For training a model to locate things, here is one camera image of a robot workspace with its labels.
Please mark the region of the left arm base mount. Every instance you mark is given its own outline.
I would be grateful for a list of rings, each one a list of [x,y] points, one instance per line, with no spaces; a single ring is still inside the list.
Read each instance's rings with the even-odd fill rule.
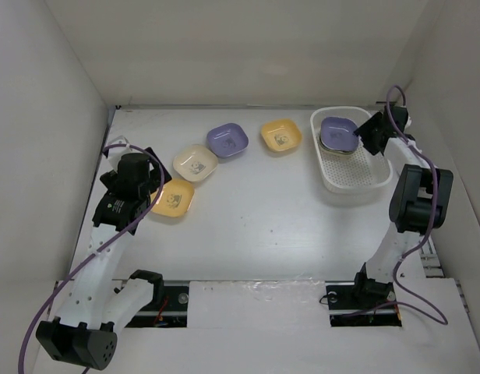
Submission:
[[[126,328],[185,328],[188,306],[189,282],[165,282],[161,302],[141,308]]]

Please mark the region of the green panda plate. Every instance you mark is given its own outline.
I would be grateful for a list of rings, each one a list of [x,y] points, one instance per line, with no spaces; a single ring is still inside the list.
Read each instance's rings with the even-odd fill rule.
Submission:
[[[329,155],[332,155],[332,156],[338,156],[338,157],[350,157],[355,153],[355,151],[332,150],[332,149],[328,149],[324,146],[321,146],[319,149],[325,154],[329,154]]]

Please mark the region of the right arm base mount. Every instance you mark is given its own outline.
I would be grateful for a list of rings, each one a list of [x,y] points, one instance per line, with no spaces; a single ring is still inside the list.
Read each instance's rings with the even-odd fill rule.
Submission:
[[[325,288],[319,303],[328,307],[332,327],[402,326],[395,305],[372,311],[372,308],[387,303],[387,300],[378,295],[355,295],[354,281],[327,281]]]

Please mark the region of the cream panda plate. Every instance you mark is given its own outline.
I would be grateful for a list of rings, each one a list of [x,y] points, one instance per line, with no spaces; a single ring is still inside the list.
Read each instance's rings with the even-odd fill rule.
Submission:
[[[217,156],[199,144],[187,146],[173,160],[173,168],[188,182],[201,182],[215,171],[217,166]]]

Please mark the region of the purple panda plate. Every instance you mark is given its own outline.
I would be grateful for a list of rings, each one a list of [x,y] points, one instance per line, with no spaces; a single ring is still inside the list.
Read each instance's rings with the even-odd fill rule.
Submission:
[[[236,123],[227,123],[211,129],[206,135],[210,150],[219,158],[228,158],[241,153],[249,145],[249,138]]]
[[[321,121],[319,141],[329,151],[354,153],[359,140],[355,135],[358,126],[348,118],[330,116]]]

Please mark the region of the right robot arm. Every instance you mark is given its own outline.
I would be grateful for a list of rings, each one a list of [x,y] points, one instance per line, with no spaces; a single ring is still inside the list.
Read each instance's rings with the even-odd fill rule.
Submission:
[[[362,308],[392,304],[399,267],[446,219],[454,175],[437,168],[404,134],[408,120],[406,107],[387,104],[355,130],[368,152],[384,156],[399,173],[389,205],[390,227],[351,287],[353,302]]]

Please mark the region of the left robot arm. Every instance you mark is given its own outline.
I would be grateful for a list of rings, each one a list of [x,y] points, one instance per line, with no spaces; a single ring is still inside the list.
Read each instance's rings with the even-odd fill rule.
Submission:
[[[151,211],[171,176],[154,151],[130,144],[112,144],[113,170],[102,174],[106,192],[92,218],[86,258],[41,306],[44,312],[58,293],[72,287],[50,321],[35,316],[27,335],[34,335],[55,361],[85,370],[104,370],[114,357],[118,335],[134,315],[164,301],[159,273],[136,270],[127,285],[116,291],[111,282],[123,252],[140,221]]]

